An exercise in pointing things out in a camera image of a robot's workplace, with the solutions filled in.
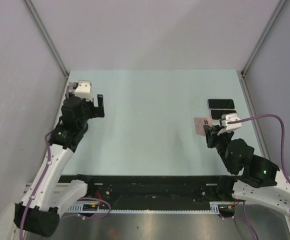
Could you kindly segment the pink phone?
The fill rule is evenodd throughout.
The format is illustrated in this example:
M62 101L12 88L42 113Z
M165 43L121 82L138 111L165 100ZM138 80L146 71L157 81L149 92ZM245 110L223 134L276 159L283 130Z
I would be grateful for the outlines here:
M223 115L236 114L237 112L233 109L211 109L210 117L212 120L220 120Z
M208 117L195 117L194 118L194 129L195 133L199 136L206 136L204 126L213 126L213 121L211 118Z

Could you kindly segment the dark blue phone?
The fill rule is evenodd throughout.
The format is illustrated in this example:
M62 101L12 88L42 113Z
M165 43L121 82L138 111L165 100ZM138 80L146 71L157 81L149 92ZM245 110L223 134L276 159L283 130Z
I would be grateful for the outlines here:
M208 99L207 105L209 109L220 109L220 110L234 110L235 103L232 99Z

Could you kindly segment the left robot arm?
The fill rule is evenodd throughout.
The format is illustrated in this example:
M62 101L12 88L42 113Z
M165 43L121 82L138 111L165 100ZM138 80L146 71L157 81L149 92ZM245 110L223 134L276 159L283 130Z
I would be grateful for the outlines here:
M82 174L76 175L57 197L54 190L88 131L88 121L105 116L103 95L97 95L97 102L98 105L94 105L93 100L73 93L63 101L58 123L45 136L47 156L28 191L15 204L13 221L20 230L20 239L24 238L24 231L51 237L69 207L81 198L90 200L95 196L97 187L93 178Z

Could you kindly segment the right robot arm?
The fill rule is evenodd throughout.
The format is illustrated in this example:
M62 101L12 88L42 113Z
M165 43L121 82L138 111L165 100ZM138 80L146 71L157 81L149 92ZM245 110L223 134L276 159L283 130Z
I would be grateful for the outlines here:
M222 133L219 125L203 127L207 147L215 148L229 176L221 176L215 188L222 200L251 201L290 217L290 185L283 171L233 132Z

